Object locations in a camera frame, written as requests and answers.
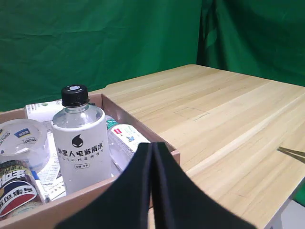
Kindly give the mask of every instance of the black bottle cap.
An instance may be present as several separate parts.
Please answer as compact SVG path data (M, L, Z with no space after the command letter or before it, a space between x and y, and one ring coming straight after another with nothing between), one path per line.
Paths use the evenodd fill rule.
M61 90L62 105L66 107L82 106L89 102L88 91L85 85L72 84Z

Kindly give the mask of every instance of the wooden tabletop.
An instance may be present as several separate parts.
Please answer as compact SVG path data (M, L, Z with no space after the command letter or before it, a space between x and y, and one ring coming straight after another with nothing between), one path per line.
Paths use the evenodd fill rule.
M258 228L287 203L305 164L305 88L198 65L99 90L181 152L206 194ZM153 225L150 210L150 225Z

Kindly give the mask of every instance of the water bottle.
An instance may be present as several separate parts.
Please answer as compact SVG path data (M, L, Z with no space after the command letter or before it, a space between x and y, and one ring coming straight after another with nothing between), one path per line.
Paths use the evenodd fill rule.
M84 85L61 90L62 105L52 120L61 174L70 194L111 177L105 113L88 104Z
M120 171L129 164L139 143L150 143L136 128L128 124L119 124L114 118L106 115L110 155Z

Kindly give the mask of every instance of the clear tape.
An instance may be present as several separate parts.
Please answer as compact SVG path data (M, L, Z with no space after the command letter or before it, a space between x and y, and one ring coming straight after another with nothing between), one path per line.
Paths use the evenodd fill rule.
M0 124L0 163L19 160L39 172L50 158L47 129L32 119L14 119Z

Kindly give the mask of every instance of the green curtain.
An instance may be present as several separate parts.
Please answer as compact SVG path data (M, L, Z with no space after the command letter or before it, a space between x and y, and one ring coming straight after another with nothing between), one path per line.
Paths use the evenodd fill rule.
M198 63L305 86L305 1L203 0ZM305 206L305 185L295 201Z
M196 63L201 2L0 1L0 111Z

